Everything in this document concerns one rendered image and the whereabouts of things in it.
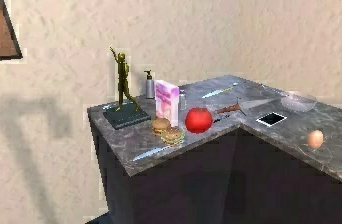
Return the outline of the brown bun sandwich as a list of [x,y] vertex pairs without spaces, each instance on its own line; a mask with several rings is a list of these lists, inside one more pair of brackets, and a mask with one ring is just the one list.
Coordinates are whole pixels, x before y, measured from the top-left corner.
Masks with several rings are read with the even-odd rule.
[[164,131],[171,127],[170,121],[166,118],[156,118],[151,123],[152,133],[160,136]]

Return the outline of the sandwich with green lettuce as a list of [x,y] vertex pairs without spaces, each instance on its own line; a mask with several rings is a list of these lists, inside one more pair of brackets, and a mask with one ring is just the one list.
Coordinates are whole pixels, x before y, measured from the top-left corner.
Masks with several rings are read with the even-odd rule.
[[175,146],[181,143],[184,139],[184,132],[178,128],[168,128],[161,135],[161,140],[170,146]]

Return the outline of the dark kitchen counter marble top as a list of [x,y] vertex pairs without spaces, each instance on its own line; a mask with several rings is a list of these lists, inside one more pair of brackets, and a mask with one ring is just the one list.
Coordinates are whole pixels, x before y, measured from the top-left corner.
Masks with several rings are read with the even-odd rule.
[[[186,133],[179,146],[137,161],[164,147],[150,122],[115,130],[105,106],[89,108],[109,211],[88,224],[342,224],[342,109],[317,103],[292,111],[281,104],[281,91],[233,75],[183,90],[189,108],[210,111],[279,99],[246,115],[232,112],[207,132]],[[287,119],[272,127],[257,122],[271,112]],[[319,148],[307,144],[314,130],[324,135]]]

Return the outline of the pink box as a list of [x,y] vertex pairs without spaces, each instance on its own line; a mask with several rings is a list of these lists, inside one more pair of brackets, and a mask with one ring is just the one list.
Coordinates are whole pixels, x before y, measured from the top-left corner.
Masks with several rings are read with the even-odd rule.
[[155,81],[156,116],[166,118],[172,127],[179,124],[179,87],[164,80]]

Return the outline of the red tomato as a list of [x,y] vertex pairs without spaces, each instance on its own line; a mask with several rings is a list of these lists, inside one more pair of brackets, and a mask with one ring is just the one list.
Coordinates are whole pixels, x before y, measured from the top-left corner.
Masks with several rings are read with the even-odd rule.
[[212,123],[213,117],[207,108],[192,108],[185,118],[186,129],[195,134],[204,133],[211,127]]

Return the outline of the grey soap dispenser bottle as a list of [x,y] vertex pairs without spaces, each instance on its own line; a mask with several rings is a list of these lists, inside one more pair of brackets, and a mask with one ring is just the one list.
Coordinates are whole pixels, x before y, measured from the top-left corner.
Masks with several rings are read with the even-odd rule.
[[150,70],[145,70],[146,73],[146,98],[154,99],[155,98],[155,90],[154,90],[154,80],[151,75]]

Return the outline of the silver butter knife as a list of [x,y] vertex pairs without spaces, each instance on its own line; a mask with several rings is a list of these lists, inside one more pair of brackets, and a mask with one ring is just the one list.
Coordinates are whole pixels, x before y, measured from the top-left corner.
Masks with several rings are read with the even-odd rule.
[[132,159],[132,161],[137,161],[137,160],[143,159],[143,158],[145,158],[145,157],[151,156],[151,155],[153,155],[153,154],[156,154],[156,153],[158,153],[158,152],[160,152],[160,151],[163,151],[163,150],[165,150],[165,149],[168,149],[168,148],[170,148],[170,146],[164,146],[164,147],[153,148],[153,149],[148,150],[148,151],[146,151],[146,152],[144,152],[144,153],[142,153],[142,154],[137,155],[136,157],[134,157],[134,158]]

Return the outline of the gold figure statue black base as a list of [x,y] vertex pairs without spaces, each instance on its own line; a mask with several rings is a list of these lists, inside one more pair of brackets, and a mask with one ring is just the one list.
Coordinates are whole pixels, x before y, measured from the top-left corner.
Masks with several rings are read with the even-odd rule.
[[129,65],[126,55],[117,53],[112,47],[110,51],[117,64],[118,103],[105,108],[104,116],[115,130],[130,127],[151,119],[131,95],[128,85]]

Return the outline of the clear glass bowl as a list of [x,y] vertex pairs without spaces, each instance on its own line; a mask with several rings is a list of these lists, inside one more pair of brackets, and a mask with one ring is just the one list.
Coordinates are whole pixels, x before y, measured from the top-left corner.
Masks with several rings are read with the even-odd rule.
[[317,104],[317,99],[312,95],[298,91],[287,91],[281,99],[281,104],[289,110],[296,112],[308,112]]

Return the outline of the tan egg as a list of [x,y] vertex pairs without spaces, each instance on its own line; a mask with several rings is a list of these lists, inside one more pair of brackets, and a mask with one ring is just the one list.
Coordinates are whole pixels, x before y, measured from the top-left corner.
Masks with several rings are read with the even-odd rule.
[[324,142],[323,132],[320,130],[314,130],[307,136],[307,144],[311,148],[319,148]]

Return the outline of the black phone white frame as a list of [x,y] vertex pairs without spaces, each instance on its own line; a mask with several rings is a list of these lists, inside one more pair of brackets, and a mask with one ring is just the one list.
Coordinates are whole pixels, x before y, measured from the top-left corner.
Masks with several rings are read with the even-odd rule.
[[267,127],[272,127],[272,126],[276,125],[277,123],[280,123],[286,119],[287,119],[286,116],[280,115],[280,114],[275,113],[275,112],[271,112],[269,114],[266,114],[266,115],[258,118],[257,122],[260,124],[263,124]]

